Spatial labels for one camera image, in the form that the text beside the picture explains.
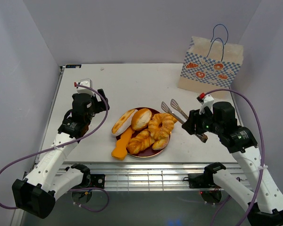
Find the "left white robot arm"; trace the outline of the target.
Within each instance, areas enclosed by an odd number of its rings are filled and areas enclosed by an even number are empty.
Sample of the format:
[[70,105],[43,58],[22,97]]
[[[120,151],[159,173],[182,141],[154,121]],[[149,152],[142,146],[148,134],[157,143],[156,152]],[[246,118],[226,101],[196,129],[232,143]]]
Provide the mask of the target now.
[[87,87],[79,87],[72,98],[72,109],[65,114],[50,151],[24,179],[17,179],[12,185],[16,206],[41,219],[51,213],[55,202],[66,192],[86,188],[91,183],[90,169],[82,164],[68,167],[60,177],[56,173],[86,137],[92,118],[109,111],[108,100],[102,89],[95,91]]

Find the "croissant ring bread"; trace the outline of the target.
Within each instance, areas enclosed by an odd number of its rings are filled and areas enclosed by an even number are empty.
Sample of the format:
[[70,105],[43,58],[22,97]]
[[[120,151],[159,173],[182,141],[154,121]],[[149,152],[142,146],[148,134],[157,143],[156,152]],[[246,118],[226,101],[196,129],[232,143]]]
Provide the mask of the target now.
[[174,129],[177,119],[168,113],[157,113],[148,123],[150,135],[155,140],[168,137]]

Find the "orange toast slice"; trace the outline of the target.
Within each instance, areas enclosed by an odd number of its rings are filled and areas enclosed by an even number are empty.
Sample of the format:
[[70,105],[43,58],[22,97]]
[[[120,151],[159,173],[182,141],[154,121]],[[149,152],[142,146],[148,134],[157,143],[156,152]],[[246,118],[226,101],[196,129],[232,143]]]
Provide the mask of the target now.
[[127,146],[129,141],[132,138],[132,134],[134,133],[134,130],[130,127],[126,129],[125,132],[123,132],[120,135],[120,138],[116,141],[116,147],[111,153],[111,156],[116,158],[117,160],[124,160],[127,156]]

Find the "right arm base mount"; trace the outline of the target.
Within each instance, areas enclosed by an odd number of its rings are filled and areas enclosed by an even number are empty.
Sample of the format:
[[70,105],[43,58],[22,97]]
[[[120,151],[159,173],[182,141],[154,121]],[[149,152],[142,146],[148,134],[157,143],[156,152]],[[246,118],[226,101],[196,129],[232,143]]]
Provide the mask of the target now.
[[207,179],[204,174],[188,174],[183,178],[183,181],[188,182],[191,189],[200,189],[200,195],[205,202],[215,205],[221,204],[221,188]]

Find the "small sugared oval bread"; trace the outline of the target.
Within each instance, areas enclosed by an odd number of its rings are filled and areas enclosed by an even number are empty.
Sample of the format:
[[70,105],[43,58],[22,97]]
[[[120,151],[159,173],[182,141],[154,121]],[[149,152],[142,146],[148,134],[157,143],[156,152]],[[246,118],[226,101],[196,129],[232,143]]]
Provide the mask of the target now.
[[169,137],[156,140],[152,145],[152,149],[155,151],[162,150],[168,145],[168,143],[169,143]]

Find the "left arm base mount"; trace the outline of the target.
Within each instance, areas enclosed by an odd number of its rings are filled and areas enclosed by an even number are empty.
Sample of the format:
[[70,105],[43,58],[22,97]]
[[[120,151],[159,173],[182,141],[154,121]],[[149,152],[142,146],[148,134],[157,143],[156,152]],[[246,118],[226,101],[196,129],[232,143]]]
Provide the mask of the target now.
[[[83,179],[83,182],[72,189],[79,188],[88,188],[88,187],[96,187],[96,188],[104,188],[105,183],[105,175],[104,174],[91,174]],[[86,191],[76,191],[71,193],[72,200],[79,204],[86,204],[92,197],[92,190]]]

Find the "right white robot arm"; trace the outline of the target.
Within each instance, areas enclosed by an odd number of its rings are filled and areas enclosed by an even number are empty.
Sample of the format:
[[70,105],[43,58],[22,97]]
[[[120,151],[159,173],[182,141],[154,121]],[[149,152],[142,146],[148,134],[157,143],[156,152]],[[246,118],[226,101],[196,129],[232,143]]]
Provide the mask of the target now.
[[283,194],[274,182],[267,166],[261,164],[258,143],[252,132],[238,125],[235,109],[229,102],[201,100],[199,110],[191,110],[182,128],[189,134],[211,132],[219,137],[243,170],[251,189],[240,183],[225,165],[215,162],[204,168],[203,174],[189,177],[194,188],[224,189],[245,211],[253,226],[283,225]]

